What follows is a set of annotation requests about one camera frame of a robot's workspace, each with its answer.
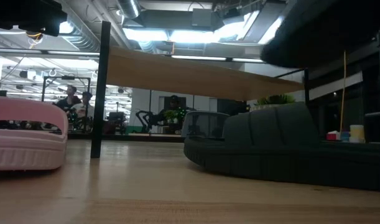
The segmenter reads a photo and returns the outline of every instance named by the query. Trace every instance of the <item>cable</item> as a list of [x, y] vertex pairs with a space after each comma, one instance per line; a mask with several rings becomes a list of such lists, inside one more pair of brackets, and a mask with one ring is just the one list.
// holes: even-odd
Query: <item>cable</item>
[[89, 22], [96, 22], [97, 21], [97, 16], [92, 19], [92, 20], [89, 20], [89, 16], [88, 16], [88, 10], [89, 10], [89, 5], [86, 6], [86, 18], [88, 19]]
[[343, 130], [343, 109], [345, 107], [345, 89], [346, 89], [346, 75], [347, 75], [347, 60], [346, 60], [346, 51], [343, 53], [343, 90], [341, 93], [341, 112], [340, 112], [340, 133]]
[[202, 9], [205, 9], [205, 7], [203, 7], [202, 6], [202, 4], [201, 3], [199, 3], [198, 1], [192, 1], [191, 2], [191, 4], [188, 6], [188, 9], [187, 9], [187, 11], [189, 11], [190, 10], [190, 8], [191, 8], [191, 6], [192, 6], [192, 4], [194, 4], [194, 3], [198, 3], [201, 7], [202, 7]]
[[38, 45], [38, 44], [40, 44], [42, 42], [43, 42], [43, 39], [40, 39], [39, 41], [36, 41], [34, 39], [28, 38], [28, 44], [30, 44], [30, 45]]

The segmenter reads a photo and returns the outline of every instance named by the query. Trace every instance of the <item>wall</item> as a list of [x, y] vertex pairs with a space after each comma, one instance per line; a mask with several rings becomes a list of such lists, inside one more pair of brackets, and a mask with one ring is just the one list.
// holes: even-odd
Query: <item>wall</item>
[[[240, 68], [240, 70], [244, 72], [258, 74], [258, 75], [265, 75], [268, 77], [276, 77], [278, 75], [282, 75], [282, 74], [297, 70], [297, 68], [282, 68], [282, 67], [265, 64], [265, 63], [244, 63], [244, 65]], [[301, 71], [301, 72], [293, 73], [291, 75], [284, 76], [281, 79], [302, 83], [303, 76], [304, 76], [304, 72]], [[293, 93], [287, 93], [287, 94], [292, 95], [297, 102], [305, 101], [305, 94], [303, 90], [296, 91]], [[248, 103], [249, 104], [256, 103], [256, 100], [249, 101]]]

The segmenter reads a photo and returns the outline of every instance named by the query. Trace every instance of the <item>person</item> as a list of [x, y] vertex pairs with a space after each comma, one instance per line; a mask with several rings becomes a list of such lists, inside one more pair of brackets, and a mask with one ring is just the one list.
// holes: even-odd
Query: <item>person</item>
[[71, 109], [73, 105], [81, 103], [79, 98], [75, 96], [75, 93], [76, 87], [69, 85], [67, 88], [67, 97], [62, 100], [59, 100], [56, 106], [67, 112]]
[[177, 116], [177, 125], [173, 125], [173, 124], [170, 124], [170, 128], [169, 130], [166, 130], [166, 133], [167, 134], [175, 134], [175, 131], [176, 130], [179, 130], [182, 128], [182, 125], [183, 125], [183, 120], [184, 120], [184, 116], [185, 116], [185, 111], [186, 110], [192, 110], [191, 108], [185, 106], [184, 108], [182, 108], [180, 106], [180, 98], [176, 95], [172, 95], [170, 96], [170, 106], [169, 108], [167, 109], [163, 109], [159, 112], [159, 114], [157, 115], [157, 121], [167, 121], [167, 118], [165, 116], [165, 112], [166, 111], [179, 111], [180, 114], [178, 114]]
[[88, 117], [93, 117], [95, 114], [95, 108], [89, 104], [89, 101], [93, 95], [89, 92], [83, 92], [82, 93], [82, 103], [73, 105], [71, 107], [72, 110], [74, 110], [78, 118], [83, 118], [86, 116], [86, 105], [88, 106]]

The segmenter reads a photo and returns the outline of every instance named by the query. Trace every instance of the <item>ceiling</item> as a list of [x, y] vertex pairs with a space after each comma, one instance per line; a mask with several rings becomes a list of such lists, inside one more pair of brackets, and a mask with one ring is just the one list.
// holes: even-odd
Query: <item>ceiling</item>
[[[71, 30], [69, 34], [62, 33], [60, 27], [60, 35], [58, 37], [44, 36], [41, 41], [34, 41], [23, 32], [23, 30], [0, 30], [0, 48], [14, 48], [14, 49], [34, 49], [42, 50], [66, 50], [66, 51], [88, 51], [96, 52], [100, 48], [100, 34], [101, 34], [101, 20], [111, 21], [118, 29], [111, 29], [111, 45], [121, 46], [133, 50], [144, 50], [138, 41], [128, 39], [123, 27], [127, 29], [147, 29], [146, 27], [132, 27], [130, 24], [135, 23], [134, 20], [123, 20], [118, 15], [118, 5], [116, 0], [56, 0], [63, 6], [63, 10], [68, 14], [68, 23]], [[173, 0], [139, 0], [141, 6], [141, 13], [161, 15], [156, 17], [153, 23], [158, 25], [158, 21], [163, 21], [164, 16], [174, 21], [175, 18], [169, 18], [171, 15], [191, 15], [194, 9], [210, 9], [212, 13], [218, 13], [224, 18], [224, 14], [229, 9], [238, 8], [244, 21], [241, 26], [231, 26], [226, 31], [236, 30], [234, 36], [227, 36], [218, 39], [218, 42], [208, 42], [201, 39], [200, 42], [189, 43], [176, 42], [172, 45], [171, 42], [151, 40], [152, 48], [156, 49], [159, 54], [175, 54], [175, 55], [199, 55], [209, 57], [239, 57], [239, 58], [259, 58], [262, 45], [257, 44], [268, 33], [268, 29], [279, 17], [285, 16], [290, 10], [291, 4], [295, 0], [288, 1], [270, 1], [270, 0], [202, 0], [200, 2], [193, 2], [187, 0], [173, 1]], [[147, 17], [141, 17], [144, 24], [147, 23]], [[160, 23], [159, 30], [163, 30], [168, 38], [174, 34], [174, 30], [166, 29], [169, 26], [178, 26], [176, 24]], [[223, 28], [218, 29], [220, 34], [223, 33]], [[242, 33], [242, 38], [238, 38], [239, 33]], [[56, 79], [50, 84], [45, 92], [46, 101], [57, 101], [59, 98], [64, 97], [66, 85], [75, 85], [78, 91], [85, 91], [87, 83], [82, 83], [78, 78], [89, 78], [91, 80], [91, 91], [95, 93], [95, 86], [98, 69], [97, 60], [82, 59], [64, 59], [64, 58], [47, 58], [45, 56], [31, 58], [31, 57], [13, 57], [0, 55], [0, 62], [2, 66], [2, 82], [1, 89], [8, 90], [10, 96], [20, 98], [32, 98], [39, 100], [42, 92], [43, 78], [42, 76], [54, 75], [69, 75], [76, 77], [75, 80], [61, 80]], [[19, 66], [12, 72], [11, 68]], [[240, 69], [243, 63], [232, 62], [203, 62], [211, 65], [227, 67], [231, 69]], [[21, 78], [20, 72], [23, 70], [30, 70], [31, 73], [36, 74], [32, 79]], [[119, 110], [127, 114], [131, 110], [131, 89], [125, 88], [124, 93], [118, 93], [118, 86], [108, 86], [106, 92], [106, 104], [108, 111], [116, 111], [116, 103], [119, 103]]]

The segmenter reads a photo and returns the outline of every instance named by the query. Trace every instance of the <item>man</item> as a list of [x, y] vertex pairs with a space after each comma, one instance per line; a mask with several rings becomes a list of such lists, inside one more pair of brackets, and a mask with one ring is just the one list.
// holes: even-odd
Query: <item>man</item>
[[89, 92], [82, 93], [82, 103], [72, 106], [71, 109], [75, 110], [78, 118], [83, 118], [86, 116], [86, 105], [88, 107], [88, 117], [93, 117], [95, 114], [95, 108], [89, 104], [89, 101], [93, 95]]
[[67, 97], [63, 100], [57, 102], [57, 106], [64, 110], [65, 112], [69, 111], [73, 105], [81, 103], [79, 98], [75, 96], [76, 87], [69, 85], [67, 88]]
[[165, 120], [165, 112], [168, 110], [177, 110], [180, 108], [180, 99], [176, 95], [172, 95], [170, 97], [170, 107], [168, 109], [163, 109], [159, 112], [158, 117], [159, 121]]

